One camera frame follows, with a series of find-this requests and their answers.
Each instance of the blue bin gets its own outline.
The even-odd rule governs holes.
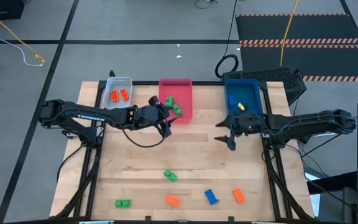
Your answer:
[[[263,114],[260,100],[259,83],[256,79],[228,79],[224,82],[227,114],[239,115],[238,104],[245,106],[247,111]]]

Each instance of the yellow cable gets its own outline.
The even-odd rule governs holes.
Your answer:
[[[291,22],[292,22],[292,17],[293,17],[293,15],[294,15],[294,13],[295,13],[296,6],[298,5],[298,1],[299,1],[299,0],[296,0],[296,1],[295,1],[295,5],[293,6],[293,10],[292,10],[292,13],[291,13],[291,17],[290,17],[290,20],[288,21],[287,29],[285,30],[283,43],[281,44],[280,66],[283,65],[284,45],[285,45],[285,41],[286,41],[286,39],[287,39],[288,30],[290,29],[290,25],[291,25]]]
[[[21,44],[23,44],[24,46],[28,47],[29,49],[31,49],[34,53],[35,53],[35,57],[36,59],[40,60],[42,63],[45,63],[45,60],[41,57],[40,54],[37,53],[36,50],[34,50],[32,47],[30,47],[29,45],[27,45],[25,42],[23,42],[22,40],[20,40],[20,38],[18,38],[16,36],[15,33],[13,33],[13,31],[10,30],[10,28],[8,28],[7,26],[5,26],[5,24],[3,24],[1,21],[0,21],[0,25],[2,25],[5,29],[7,29],[15,38],[16,40],[18,40]]]

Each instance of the orange lego brick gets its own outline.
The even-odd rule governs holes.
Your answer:
[[[240,188],[236,188],[233,190],[234,196],[237,200],[237,203],[244,203],[246,202],[246,198],[244,198],[244,194],[242,194],[242,191]]]
[[[167,202],[170,205],[173,205],[175,207],[179,206],[180,200],[177,197],[174,197],[172,195],[165,196],[165,202]]]
[[[124,99],[124,101],[127,101],[129,99],[128,93],[125,89],[120,90],[121,96]]]
[[[111,92],[111,101],[113,101],[115,103],[119,101],[117,90],[113,90]]]

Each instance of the black mat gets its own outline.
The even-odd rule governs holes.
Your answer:
[[[289,18],[289,15],[274,16],[273,14],[237,15],[239,39],[282,39]],[[343,39],[347,39],[346,44],[355,44],[354,39],[358,39],[358,34],[348,15],[307,14],[306,16],[306,14],[298,14],[293,17],[287,39],[342,39],[341,43],[335,44],[345,44]]]
[[[327,45],[325,45],[327,48],[324,48],[324,45],[314,45],[315,48],[296,46],[285,48],[283,67],[299,68],[305,76],[304,80],[358,82],[358,48],[356,46],[353,48],[351,46],[340,48],[338,45],[337,48],[334,48],[334,45],[331,45],[332,48]],[[242,47],[243,70],[254,71],[279,67],[280,50],[280,47],[276,45]]]

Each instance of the gray floor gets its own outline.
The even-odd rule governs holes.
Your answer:
[[[6,24],[22,39],[58,40],[72,2],[32,0],[26,5],[22,19]],[[358,25],[358,1],[347,2]],[[196,9],[193,3],[193,0],[80,0],[68,39],[226,39],[234,1],[220,0],[205,10]],[[247,0],[238,3],[237,13],[290,13],[292,6],[293,0]],[[334,12],[343,12],[337,0],[301,0],[297,8],[297,13]],[[2,27],[0,37],[12,39]],[[238,38],[235,26],[231,38]],[[47,60],[47,66],[26,67],[17,49],[0,45],[0,203],[57,46],[33,47]],[[214,67],[224,48],[225,45],[65,45],[47,99],[76,101],[82,81],[105,79],[110,69],[133,80],[162,77],[216,80]],[[228,52],[239,55],[237,48],[230,45]],[[27,52],[27,58],[36,63],[31,52]],[[222,70],[230,66],[230,62],[225,63]],[[356,114],[358,83],[306,82],[306,85],[308,91],[299,100],[297,114],[335,108]],[[325,139],[312,139],[305,150]],[[59,131],[37,127],[5,222],[48,217],[65,144]],[[311,156],[328,175],[354,171],[356,135],[341,136]],[[317,169],[312,161],[306,162]]]

